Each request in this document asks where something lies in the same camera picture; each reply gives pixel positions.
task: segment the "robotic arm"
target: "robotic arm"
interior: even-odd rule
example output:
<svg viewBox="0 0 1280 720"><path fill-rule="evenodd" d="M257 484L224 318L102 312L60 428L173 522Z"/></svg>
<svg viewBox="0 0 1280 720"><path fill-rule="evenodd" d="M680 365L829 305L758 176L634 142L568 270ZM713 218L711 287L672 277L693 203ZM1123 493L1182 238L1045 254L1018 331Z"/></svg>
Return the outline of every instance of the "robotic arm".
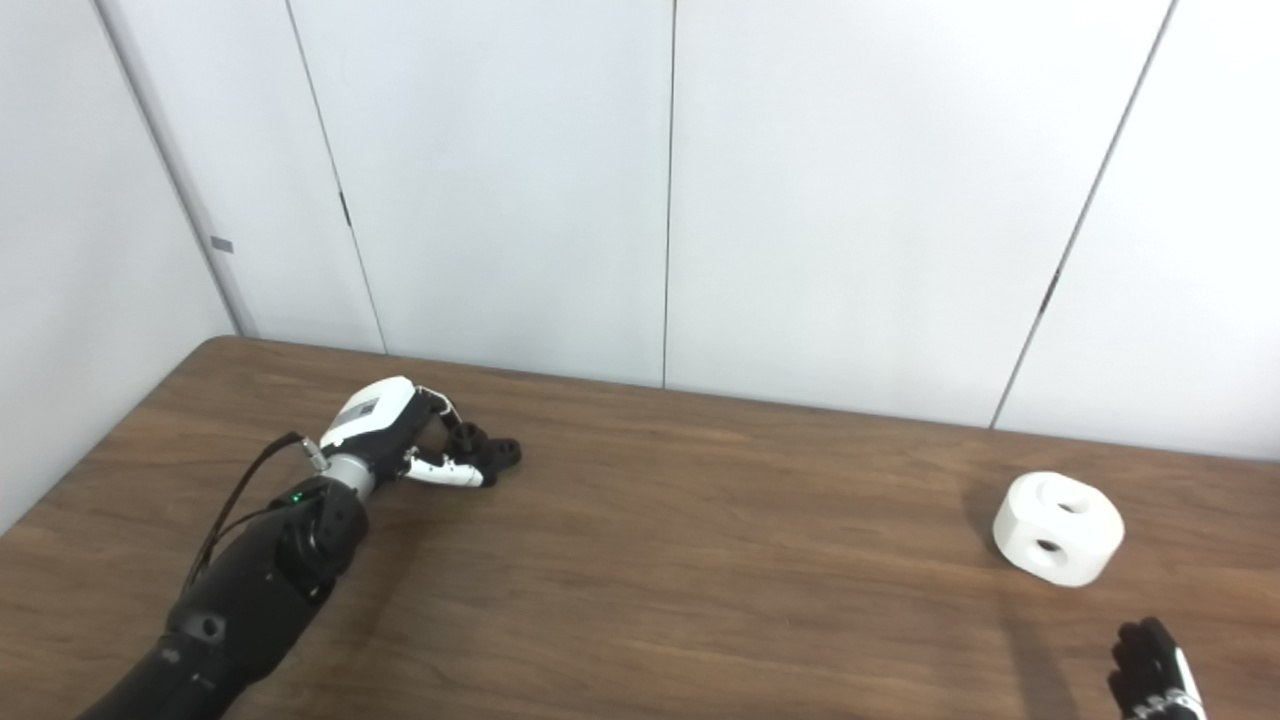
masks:
<svg viewBox="0 0 1280 720"><path fill-rule="evenodd" d="M448 430L444 447L419 447L435 419ZM361 389L319 447L302 443L316 474L251 514L210 562L225 512L219 518L164 634L81 720L221 717L246 687L275 670L324 606L369 529L364 503L376 488L402 477L488 487L520 462L516 441L489 439L448 397L403 377Z"/></svg>

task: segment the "door hinge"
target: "door hinge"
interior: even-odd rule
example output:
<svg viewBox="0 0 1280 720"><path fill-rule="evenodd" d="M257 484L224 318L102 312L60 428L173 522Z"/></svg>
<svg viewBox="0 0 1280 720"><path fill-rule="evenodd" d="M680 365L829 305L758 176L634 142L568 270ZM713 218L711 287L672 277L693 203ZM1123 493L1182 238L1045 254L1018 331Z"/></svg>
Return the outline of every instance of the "door hinge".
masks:
<svg viewBox="0 0 1280 720"><path fill-rule="evenodd" d="M347 219L347 227L351 227L351 211L347 210L347 196L340 191L338 192L338 202L342 202L342 217Z"/></svg>
<svg viewBox="0 0 1280 720"><path fill-rule="evenodd" d="M1041 311L1039 311L1041 315L1043 315L1044 310L1048 307L1048 299L1053 297L1053 291L1057 290L1057 278L1061 274L1062 270L1056 270L1053 273L1053 279L1048 281L1048 290L1044 291L1044 300L1041 300Z"/></svg>

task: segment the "black cable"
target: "black cable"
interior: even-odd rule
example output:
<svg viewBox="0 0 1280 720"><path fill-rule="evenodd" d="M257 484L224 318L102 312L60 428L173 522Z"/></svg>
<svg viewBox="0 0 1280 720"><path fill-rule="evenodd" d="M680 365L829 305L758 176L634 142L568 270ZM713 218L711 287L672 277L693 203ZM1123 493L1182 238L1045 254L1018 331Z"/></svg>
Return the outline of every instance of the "black cable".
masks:
<svg viewBox="0 0 1280 720"><path fill-rule="evenodd" d="M225 528L223 528L221 532L218 533L218 537L214 538L214 547L216 548L218 543L223 542L223 538L225 538L236 528L243 525L244 523L248 523L250 520L252 520L253 518L257 518L259 515L266 515L268 512L274 512L276 510L280 510L280 507L264 507L261 510L255 510L252 512L246 512L246 514L241 515L239 518L232 520L232 523L229 525L227 525Z"/></svg>
<svg viewBox="0 0 1280 720"><path fill-rule="evenodd" d="M236 501L239 500L241 493L244 492L244 486L247 486L248 482L253 479L253 473L257 473L257 469L261 468L264 462L270 460L273 455L296 442L302 442L302 436L294 432L289 432L278 437L276 439L271 441L270 445L264 447L262 452L259 454L257 459L253 460L252 464L250 464L247 470L244 470L244 475L241 477L239 482L236 483L236 488L232 489L229 496L227 496L227 502L223 503L223 509L218 512L218 518L214 520L212 527L209 528L209 534L205 536L205 542L200 543L200 551L196 552L196 559L192 560L191 562L191 570L187 571L187 579L186 582L182 583L183 592L186 592L187 588L189 588L192 583L196 582L196 578L200 577L201 570L204 570L209 565L209 559L214 553L214 544L218 543L218 538L220 537L219 533L221 533L223 529L223 523L227 521L227 516L230 515L232 507L236 506ZM241 518L234 524L238 524L247 519L248 516Z"/></svg>

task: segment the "white block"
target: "white block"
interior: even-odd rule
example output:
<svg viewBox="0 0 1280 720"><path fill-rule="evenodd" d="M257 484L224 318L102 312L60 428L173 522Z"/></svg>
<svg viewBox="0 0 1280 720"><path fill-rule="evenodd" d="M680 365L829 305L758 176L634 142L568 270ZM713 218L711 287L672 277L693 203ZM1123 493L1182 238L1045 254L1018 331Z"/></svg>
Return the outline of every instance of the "white block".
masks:
<svg viewBox="0 0 1280 720"><path fill-rule="evenodd" d="M1010 562L1056 585L1092 583L1124 539L1124 519L1094 487L1059 473L1027 473L992 528Z"/></svg>

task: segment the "prosthetic hand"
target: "prosthetic hand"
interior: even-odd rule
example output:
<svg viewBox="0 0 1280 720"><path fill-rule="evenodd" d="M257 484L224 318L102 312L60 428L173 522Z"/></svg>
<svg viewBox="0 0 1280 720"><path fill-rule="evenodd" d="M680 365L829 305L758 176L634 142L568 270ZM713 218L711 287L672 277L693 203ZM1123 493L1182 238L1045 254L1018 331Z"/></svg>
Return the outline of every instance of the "prosthetic hand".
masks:
<svg viewBox="0 0 1280 720"><path fill-rule="evenodd" d="M1206 720L1187 656L1155 618L1120 626L1107 683L1125 720Z"/></svg>
<svg viewBox="0 0 1280 720"><path fill-rule="evenodd" d="M444 447L419 447L435 419ZM225 528L253 471L301 442L316 474ZM196 553L165 632L151 651L81 720L215 720L252 683L270 675L355 559L369 530L365 502L397 478L486 487L520 461L513 439L488 439L448 397L407 378L376 382L351 397L321 437L289 433L250 465ZM225 551L214 546L248 523Z"/></svg>

